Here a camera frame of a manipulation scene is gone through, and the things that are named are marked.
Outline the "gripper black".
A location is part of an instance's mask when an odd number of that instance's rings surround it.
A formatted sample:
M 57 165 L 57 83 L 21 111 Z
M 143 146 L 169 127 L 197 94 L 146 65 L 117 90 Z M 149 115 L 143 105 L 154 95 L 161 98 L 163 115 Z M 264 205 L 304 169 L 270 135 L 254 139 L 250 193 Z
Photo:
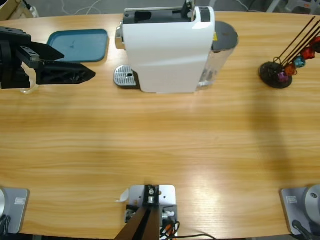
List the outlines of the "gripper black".
M 12 46 L 9 41 L 0 42 L 0 88 L 21 89 L 30 88 L 30 76 L 22 68 L 23 61 L 17 56 L 18 46 Z M 30 48 L 42 60 L 56 61 L 63 59 L 64 54 L 50 45 L 31 42 Z M 87 82 L 96 73 L 86 66 L 76 62 L 44 62 L 35 69 L 37 85 L 77 85 Z

